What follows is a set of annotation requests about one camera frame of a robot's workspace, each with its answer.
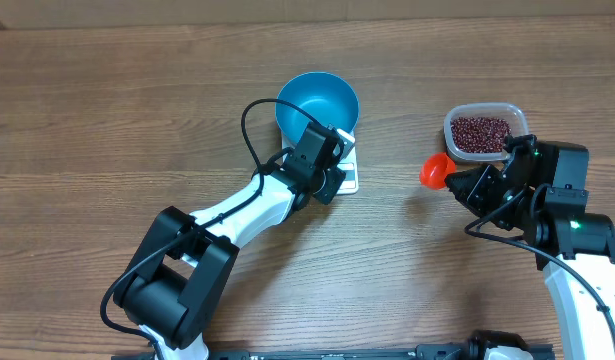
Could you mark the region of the red plastic scoop blue handle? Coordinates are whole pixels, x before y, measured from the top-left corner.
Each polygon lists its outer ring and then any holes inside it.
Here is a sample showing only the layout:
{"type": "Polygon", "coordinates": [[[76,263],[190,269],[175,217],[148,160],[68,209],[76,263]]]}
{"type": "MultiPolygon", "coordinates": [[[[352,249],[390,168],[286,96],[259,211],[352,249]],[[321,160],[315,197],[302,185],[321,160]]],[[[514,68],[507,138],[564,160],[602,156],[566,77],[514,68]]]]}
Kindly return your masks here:
{"type": "Polygon", "coordinates": [[[430,156],[419,172],[420,183],[432,190],[439,190],[446,186],[445,179],[457,170],[455,162],[446,153],[437,153],[430,156]]]}

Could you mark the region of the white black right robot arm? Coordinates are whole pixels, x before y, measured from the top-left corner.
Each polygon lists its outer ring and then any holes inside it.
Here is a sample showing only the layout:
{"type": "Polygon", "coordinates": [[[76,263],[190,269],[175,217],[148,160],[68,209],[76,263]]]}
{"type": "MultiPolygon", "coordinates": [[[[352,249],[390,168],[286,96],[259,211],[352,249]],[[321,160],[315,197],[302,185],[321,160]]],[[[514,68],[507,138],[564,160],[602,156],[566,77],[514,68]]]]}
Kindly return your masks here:
{"type": "Polygon", "coordinates": [[[466,234],[536,257],[568,359],[615,359],[615,226],[586,210],[589,151],[507,137],[502,168],[481,165],[444,182],[475,221],[466,234]]]}

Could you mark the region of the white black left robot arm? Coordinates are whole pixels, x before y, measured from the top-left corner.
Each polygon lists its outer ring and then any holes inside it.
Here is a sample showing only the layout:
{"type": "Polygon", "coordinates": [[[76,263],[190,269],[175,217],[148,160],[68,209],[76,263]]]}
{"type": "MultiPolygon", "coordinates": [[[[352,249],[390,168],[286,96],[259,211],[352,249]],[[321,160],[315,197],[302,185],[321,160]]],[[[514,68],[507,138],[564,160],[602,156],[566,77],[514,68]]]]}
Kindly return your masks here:
{"type": "Polygon", "coordinates": [[[240,250],[311,199],[330,203],[345,180],[338,164],[354,137],[310,123],[278,164],[270,159],[242,190],[186,214],[170,206],[152,222],[125,273],[105,295],[153,346],[155,359],[205,359],[208,326],[240,250]]]}

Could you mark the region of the white digital kitchen scale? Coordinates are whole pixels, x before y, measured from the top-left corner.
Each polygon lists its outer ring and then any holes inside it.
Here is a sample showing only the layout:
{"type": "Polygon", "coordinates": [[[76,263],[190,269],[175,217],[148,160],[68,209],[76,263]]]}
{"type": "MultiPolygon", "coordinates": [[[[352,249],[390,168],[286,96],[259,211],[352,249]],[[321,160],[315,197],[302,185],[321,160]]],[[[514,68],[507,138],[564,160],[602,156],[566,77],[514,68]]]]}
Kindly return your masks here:
{"type": "Polygon", "coordinates": [[[338,195],[352,195],[359,190],[358,161],[356,147],[338,164],[338,168],[345,173],[345,180],[338,189],[338,195]]]}

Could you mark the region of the teal plastic bowl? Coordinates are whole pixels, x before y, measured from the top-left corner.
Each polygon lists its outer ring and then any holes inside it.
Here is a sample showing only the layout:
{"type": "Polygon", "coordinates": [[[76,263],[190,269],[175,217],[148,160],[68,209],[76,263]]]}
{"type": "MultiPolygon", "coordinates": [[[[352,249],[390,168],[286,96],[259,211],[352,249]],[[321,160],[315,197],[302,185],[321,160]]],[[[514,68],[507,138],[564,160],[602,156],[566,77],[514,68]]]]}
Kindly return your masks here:
{"type": "MultiPolygon", "coordinates": [[[[308,72],[286,83],[278,99],[299,107],[320,124],[352,134],[360,118],[360,101],[351,85],[338,75],[308,72]]],[[[298,143],[309,120],[295,109],[276,104],[276,121],[285,139],[298,143]]]]}

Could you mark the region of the red beans pile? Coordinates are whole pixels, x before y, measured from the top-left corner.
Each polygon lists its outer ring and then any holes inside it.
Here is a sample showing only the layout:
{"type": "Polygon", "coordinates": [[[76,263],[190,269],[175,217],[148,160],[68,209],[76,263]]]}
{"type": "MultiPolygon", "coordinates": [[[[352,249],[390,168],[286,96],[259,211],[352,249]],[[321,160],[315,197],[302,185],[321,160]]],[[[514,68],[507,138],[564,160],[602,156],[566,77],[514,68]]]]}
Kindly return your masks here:
{"type": "Polygon", "coordinates": [[[465,153],[499,153],[511,134],[507,121],[497,117],[458,117],[450,122],[452,139],[465,153]]]}

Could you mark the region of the clear plastic bean container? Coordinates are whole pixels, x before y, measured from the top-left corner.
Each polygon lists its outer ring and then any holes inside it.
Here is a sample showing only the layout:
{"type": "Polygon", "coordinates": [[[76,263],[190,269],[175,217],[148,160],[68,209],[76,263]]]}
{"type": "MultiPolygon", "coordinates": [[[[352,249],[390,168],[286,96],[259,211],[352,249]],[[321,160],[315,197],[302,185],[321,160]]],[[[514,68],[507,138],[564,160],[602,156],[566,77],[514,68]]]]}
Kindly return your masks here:
{"type": "Polygon", "coordinates": [[[449,157],[460,163],[502,161],[508,157],[505,138],[529,134],[524,113],[502,102],[457,106],[447,113],[443,131],[449,157]]]}

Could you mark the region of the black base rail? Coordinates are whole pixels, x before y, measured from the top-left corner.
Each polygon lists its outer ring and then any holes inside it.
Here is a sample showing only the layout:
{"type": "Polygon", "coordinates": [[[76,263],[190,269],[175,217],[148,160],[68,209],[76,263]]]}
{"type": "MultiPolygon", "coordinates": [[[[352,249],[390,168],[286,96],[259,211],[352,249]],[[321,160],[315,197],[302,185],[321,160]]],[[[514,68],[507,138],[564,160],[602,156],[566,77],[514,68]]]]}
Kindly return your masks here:
{"type": "Polygon", "coordinates": [[[201,339],[184,350],[164,344],[152,353],[136,356],[170,360],[554,360],[551,345],[529,345],[519,335],[499,331],[476,331],[463,343],[419,344],[412,349],[360,349],[251,352],[211,351],[201,339]]]}

